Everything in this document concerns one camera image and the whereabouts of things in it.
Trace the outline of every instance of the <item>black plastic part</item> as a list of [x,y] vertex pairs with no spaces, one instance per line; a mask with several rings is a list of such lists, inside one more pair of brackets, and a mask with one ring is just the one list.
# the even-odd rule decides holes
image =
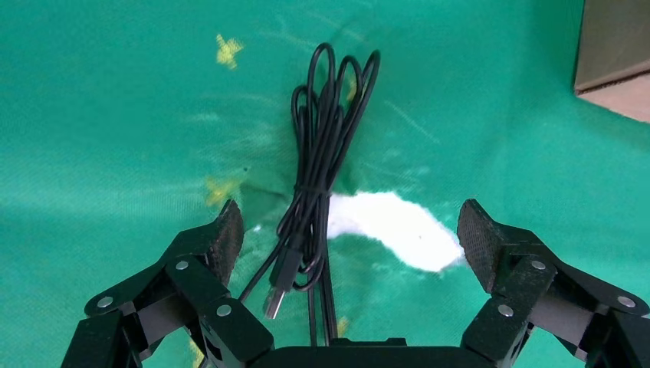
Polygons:
[[494,368],[459,347],[283,347],[260,359],[253,368]]
[[[482,355],[494,366],[512,366],[519,357],[533,328],[529,325],[533,308],[555,277],[551,264],[540,270],[533,262],[544,265],[536,257],[520,260],[463,334],[461,346]],[[501,313],[501,308],[510,313]]]
[[82,320],[72,336],[63,368],[137,368],[142,363],[126,339],[119,311]]
[[[564,264],[532,232],[494,222],[476,201],[463,206],[458,234],[491,299],[463,334],[461,347],[333,338],[330,347],[274,350],[271,334],[230,297],[220,278],[231,272],[242,233],[241,215],[229,202],[212,224],[176,237],[174,251],[91,299],[90,318],[77,326],[62,366],[140,367],[164,336],[184,326],[218,368],[507,368],[541,327],[589,368],[650,368],[650,320],[640,317],[648,311],[644,301]],[[106,296],[113,303],[98,307]],[[635,305],[626,307],[623,302],[631,302],[620,297]]]

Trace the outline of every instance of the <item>black cable bundle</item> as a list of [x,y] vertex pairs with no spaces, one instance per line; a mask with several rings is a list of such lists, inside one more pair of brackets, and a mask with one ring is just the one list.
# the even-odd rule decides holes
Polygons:
[[[320,95],[314,91],[314,78],[320,55],[327,53],[327,81]],[[275,261],[271,272],[271,293],[266,315],[275,318],[284,295],[295,289],[306,291],[309,304],[310,341],[317,345],[314,287],[318,285],[323,314],[325,344],[336,338],[336,312],[327,252],[327,219],[330,195],[336,175],[343,164],[379,72],[379,52],[374,51],[366,66],[346,56],[336,74],[332,47],[320,44],[311,58],[307,84],[294,90],[291,117],[298,143],[298,171],[294,200],[277,227],[279,241],[267,260],[255,273],[239,297],[244,301]],[[351,67],[356,91],[347,111],[340,105],[346,69]],[[298,274],[307,280],[298,284]]]

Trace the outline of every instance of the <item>textured grip pad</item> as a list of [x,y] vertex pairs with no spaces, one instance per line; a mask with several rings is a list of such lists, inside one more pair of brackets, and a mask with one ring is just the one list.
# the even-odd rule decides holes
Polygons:
[[228,200],[215,221],[180,232],[160,261],[183,255],[197,256],[227,287],[243,242],[244,220],[237,203]]
[[487,293],[494,289],[499,254],[504,246],[500,226],[476,200],[468,199],[463,203],[458,219],[458,240],[471,270]]

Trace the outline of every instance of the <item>cardboard box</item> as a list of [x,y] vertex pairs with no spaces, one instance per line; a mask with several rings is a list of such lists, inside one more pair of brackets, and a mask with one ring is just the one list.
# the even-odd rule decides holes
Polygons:
[[650,0],[585,0],[574,89],[650,123]]

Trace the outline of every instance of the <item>yellow stain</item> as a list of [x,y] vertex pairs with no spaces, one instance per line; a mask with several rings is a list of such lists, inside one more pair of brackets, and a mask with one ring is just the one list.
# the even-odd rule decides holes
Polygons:
[[217,34],[217,45],[219,46],[217,50],[217,63],[223,64],[229,69],[235,69],[237,67],[235,54],[241,51],[244,45],[234,38],[225,41],[220,34]]
[[350,92],[347,93],[346,100],[347,102],[352,102],[354,95],[356,94],[356,80],[352,77],[348,77],[347,84],[350,86]]
[[339,322],[336,324],[336,331],[338,332],[339,337],[343,337],[349,325],[350,325],[350,320],[348,320],[345,317],[341,317]]
[[205,186],[208,188],[208,197],[205,199],[205,204],[208,207],[222,206],[226,199],[231,198],[235,191],[241,185],[241,179],[226,179],[218,182],[212,177],[208,177]]
[[192,339],[189,339],[189,349],[194,354],[194,361],[192,362],[192,366],[198,368],[203,361],[203,353],[201,353],[201,350],[199,350],[199,347],[196,346],[194,340]]

